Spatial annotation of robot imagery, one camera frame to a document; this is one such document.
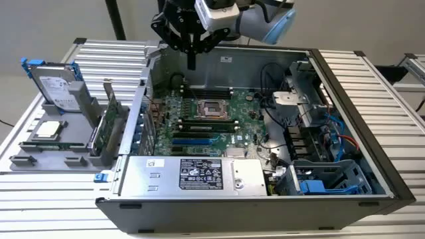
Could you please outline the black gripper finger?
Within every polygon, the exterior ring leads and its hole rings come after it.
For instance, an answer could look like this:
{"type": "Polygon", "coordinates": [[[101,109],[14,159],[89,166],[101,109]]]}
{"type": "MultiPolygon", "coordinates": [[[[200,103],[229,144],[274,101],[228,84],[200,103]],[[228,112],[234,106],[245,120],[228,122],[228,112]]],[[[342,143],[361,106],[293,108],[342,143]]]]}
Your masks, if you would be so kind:
{"type": "Polygon", "coordinates": [[[201,53],[208,53],[210,50],[218,45],[218,43],[226,38],[230,33],[229,28],[218,29],[212,32],[209,36],[206,36],[201,40],[201,34],[193,34],[192,41],[192,70],[196,69],[196,55],[201,53]]]}
{"type": "Polygon", "coordinates": [[[154,15],[150,28],[156,34],[161,37],[162,41],[170,46],[173,50],[178,50],[186,53],[186,66],[188,69],[192,69],[192,52],[190,52],[190,43],[189,40],[182,40],[180,36],[172,31],[168,26],[168,21],[162,13],[154,15]]]}

